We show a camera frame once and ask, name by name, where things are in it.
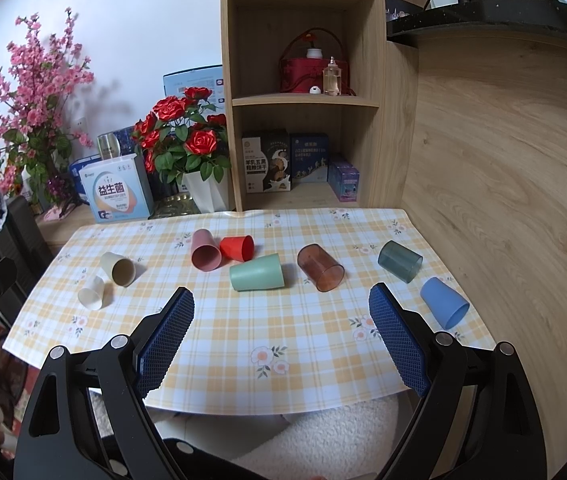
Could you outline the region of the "light blue flat box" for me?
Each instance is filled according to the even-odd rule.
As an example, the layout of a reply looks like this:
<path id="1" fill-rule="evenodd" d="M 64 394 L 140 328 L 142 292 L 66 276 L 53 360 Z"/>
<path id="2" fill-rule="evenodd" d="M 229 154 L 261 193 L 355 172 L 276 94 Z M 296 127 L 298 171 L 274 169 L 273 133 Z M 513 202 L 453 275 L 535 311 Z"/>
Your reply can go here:
<path id="1" fill-rule="evenodd" d="M 212 91 L 210 102 L 217 113 L 226 110 L 224 69 L 221 65 L 210 65 L 178 70 L 163 76 L 165 96 L 184 96 L 187 88 L 200 87 Z"/>

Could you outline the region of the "dark teal transparent cup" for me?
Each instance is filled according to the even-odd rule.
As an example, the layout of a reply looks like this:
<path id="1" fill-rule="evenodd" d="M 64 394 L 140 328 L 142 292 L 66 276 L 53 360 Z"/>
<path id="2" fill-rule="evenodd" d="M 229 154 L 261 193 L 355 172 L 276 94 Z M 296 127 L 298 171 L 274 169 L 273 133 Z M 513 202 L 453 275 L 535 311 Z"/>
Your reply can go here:
<path id="1" fill-rule="evenodd" d="M 378 256 L 378 264 L 395 278 L 410 283 L 419 273 L 423 257 L 411 249 L 389 240 Z"/>

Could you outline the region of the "beige plastic cup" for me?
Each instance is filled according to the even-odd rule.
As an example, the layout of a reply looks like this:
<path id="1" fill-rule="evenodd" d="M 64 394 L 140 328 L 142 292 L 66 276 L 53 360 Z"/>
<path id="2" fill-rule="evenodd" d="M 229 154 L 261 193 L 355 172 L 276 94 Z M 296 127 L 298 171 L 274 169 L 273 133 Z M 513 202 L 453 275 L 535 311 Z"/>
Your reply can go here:
<path id="1" fill-rule="evenodd" d="M 100 266 L 116 286 L 128 287 L 134 283 L 136 267 L 130 259 L 114 252 L 105 252 L 100 258 Z"/>

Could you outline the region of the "green plastic cup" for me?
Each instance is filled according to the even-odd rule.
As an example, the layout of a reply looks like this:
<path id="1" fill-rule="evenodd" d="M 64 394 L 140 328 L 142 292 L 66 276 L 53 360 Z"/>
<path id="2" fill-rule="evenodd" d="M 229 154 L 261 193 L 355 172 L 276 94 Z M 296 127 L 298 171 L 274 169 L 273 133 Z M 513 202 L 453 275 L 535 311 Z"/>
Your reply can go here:
<path id="1" fill-rule="evenodd" d="M 231 286 L 237 292 L 278 289 L 285 286 L 278 254 L 258 257 L 232 266 L 229 276 Z"/>

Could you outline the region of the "black chair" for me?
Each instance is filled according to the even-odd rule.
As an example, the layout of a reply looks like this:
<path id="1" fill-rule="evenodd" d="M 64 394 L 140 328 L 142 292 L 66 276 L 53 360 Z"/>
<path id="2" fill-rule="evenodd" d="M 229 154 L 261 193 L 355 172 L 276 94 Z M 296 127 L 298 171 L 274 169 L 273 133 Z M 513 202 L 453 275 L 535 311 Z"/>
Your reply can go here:
<path id="1" fill-rule="evenodd" d="M 8 201 L 8 215 L 0 230 L 0 257 L 13 260 L 24 289 L 32 289 L 52 263 L 52 252 L 23 196 Z"/>

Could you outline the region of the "white faceted flower pot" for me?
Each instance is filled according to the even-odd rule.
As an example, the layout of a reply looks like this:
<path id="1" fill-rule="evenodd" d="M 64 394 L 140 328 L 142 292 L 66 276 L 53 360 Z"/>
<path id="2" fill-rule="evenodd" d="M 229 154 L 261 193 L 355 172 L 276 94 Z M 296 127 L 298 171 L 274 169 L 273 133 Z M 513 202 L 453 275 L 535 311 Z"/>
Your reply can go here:
<path id="1" fill-rule="evenodd" d="M 201 214 L 233 210 L 233 192 L 229 170 L 224 170 L 220 182 L 214 176 L 203 180 L 201 172 L 184 175 L 184 185 Z"/>

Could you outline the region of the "blue box behind probiotic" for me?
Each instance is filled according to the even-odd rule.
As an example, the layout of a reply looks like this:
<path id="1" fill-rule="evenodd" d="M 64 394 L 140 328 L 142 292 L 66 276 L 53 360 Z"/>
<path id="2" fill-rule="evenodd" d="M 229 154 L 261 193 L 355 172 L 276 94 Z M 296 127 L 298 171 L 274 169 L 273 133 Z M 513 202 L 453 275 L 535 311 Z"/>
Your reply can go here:
<path id="1" fill-rule="evenodd" d="M 74 184 L 74 188 L 78 197 L 84 202 L 88 203 L 87 194 L 82 184 L 82 178 L 80 177 L 80 172 L 87 166 L 100 162 L 101 157 L 98 154 L 89 155 L 83 158 L 78 158 L 74 160 L 68 167 L 70 170 L 70 176 Z"/>

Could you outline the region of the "red rose bouquet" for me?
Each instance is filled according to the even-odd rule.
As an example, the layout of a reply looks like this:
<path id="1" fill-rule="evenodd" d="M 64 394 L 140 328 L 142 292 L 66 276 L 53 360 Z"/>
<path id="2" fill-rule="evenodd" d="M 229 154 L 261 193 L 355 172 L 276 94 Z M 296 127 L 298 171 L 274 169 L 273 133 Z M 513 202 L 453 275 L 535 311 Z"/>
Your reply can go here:
<path id="1" fill-rule="evenodd" d="M 231 168 L 227 119 L 210 98 L 213 91 L 189 87 L 183 96 L 157 101 L 136 122 L 131 137 L 149 174 L 181 183 L 186 174 L 220 182 Z"/>

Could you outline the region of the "red plastic cup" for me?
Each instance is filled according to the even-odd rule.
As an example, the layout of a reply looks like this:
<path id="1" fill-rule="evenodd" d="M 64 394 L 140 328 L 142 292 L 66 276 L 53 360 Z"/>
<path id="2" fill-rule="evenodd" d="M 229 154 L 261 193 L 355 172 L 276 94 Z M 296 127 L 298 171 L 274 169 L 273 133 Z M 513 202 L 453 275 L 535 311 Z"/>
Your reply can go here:
<path id="1" fill-rule="evenodd" d="M 228 260 L 247 262 L 254 258 L 255 244 L 251 235 L 226 236 L 220 241 L 219 249 Z"/>

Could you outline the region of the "yellow plaid floral tablecloth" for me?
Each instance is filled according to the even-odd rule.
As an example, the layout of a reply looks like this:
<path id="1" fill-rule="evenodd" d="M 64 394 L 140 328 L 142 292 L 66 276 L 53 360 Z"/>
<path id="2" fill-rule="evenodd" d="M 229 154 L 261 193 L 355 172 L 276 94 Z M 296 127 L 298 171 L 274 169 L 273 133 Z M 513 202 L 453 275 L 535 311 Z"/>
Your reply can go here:
<path id="1" fill-rule="evenodd" d="M 192 235 L 251 235 L 259 256 L 278 254 L 285 286 L 237 292 L 229 266 L 203 272 L 192 266 Z M 389 240 L 423 257 L 408 284 L 379 266 Z M 326 249 L 345 275 L 330 292 L 318 292 L 297 264 L 309 245 Z M 116 286 L 100 258 L 114 252 L 136 267 L 134 283 Z M 87 278 L 104 281 L 103 307 L 77 298 Z M 151 408 L 204 415 L 283 415 L 338 408 L 404 390 L 369 314 L 373 285 L 384 283 L 403 308 L 434 315 L 420 290 L 430 278 L 455 286 L 449 271 L 400 209 L 253 210 L 114 224 L 77 230 L 29 294 L 6 350 L 41 366 L 48 352 L 99 349 L 130 334 L 160 311 L 179 287 L 192 291 L 193 322 L 160 388 L 146 397 Z"/>

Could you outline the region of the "small perfume bottle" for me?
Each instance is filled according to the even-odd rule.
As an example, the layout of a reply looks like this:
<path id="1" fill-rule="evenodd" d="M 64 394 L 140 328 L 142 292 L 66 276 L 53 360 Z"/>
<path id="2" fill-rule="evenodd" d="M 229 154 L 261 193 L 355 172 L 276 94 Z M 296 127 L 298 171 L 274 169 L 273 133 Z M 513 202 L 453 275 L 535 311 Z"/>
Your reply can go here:
<path id="1" fill-rule="evenodd" d="M 327 96 L 339 96 L 342 93 L 342 71 L 335 58 L 330 58 L 323 69 L 323 93 Z"/>

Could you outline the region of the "wooden shelf unit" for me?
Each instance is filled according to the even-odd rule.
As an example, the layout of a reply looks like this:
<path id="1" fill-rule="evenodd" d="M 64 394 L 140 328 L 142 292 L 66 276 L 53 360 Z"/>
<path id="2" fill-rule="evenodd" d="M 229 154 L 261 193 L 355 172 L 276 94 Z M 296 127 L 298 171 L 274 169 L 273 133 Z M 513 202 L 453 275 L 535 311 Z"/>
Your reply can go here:
<path id="1" fill-rule="evenodd" d="M 415 125 L 418 53 L 387 39 L 385 0 L 220 0 L 236 208 L 328 207 L 326 183 L 262 192 L 247 134 L 323 133 L 359 174 L 359 207 L 403 200 Z"/>

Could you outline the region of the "blue plastic cup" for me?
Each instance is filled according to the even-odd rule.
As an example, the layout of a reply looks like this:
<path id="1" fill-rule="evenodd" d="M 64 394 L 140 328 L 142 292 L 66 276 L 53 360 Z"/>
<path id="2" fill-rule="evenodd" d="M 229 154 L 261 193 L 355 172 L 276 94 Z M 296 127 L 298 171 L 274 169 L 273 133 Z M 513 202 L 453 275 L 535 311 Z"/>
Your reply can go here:
<path id="1" fill-rule="evenodd" d="M 439 278 L 426 281 L 420 296 L 444 330 L 457 326 L 470 309 L 469 301 Z"/>

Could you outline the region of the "white probiotic box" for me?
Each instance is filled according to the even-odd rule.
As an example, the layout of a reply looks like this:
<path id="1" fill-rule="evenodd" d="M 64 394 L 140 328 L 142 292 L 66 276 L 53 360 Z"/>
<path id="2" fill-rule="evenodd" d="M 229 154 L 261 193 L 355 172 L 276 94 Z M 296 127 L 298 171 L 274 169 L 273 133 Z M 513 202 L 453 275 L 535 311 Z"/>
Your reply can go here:
<path id="1" fill-rule="evenodd" d="M 154 200 L 143 159 L 129 154 L 94 162 L 79 171 L 97 223 L 149 219 Z"/>

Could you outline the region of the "white fluffy stool cushion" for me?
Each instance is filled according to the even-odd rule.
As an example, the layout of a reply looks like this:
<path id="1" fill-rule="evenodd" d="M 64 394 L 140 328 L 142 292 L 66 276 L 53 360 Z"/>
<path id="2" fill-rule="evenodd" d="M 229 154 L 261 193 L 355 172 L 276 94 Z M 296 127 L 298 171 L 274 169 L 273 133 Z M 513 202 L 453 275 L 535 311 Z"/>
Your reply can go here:
<path id="1" fill-rule="evenodd" d="M 155 417 L 164 439 L 267 479 L 371 478 L 389 461 L 413 408 L 406 393 L 305 414 Z"/>

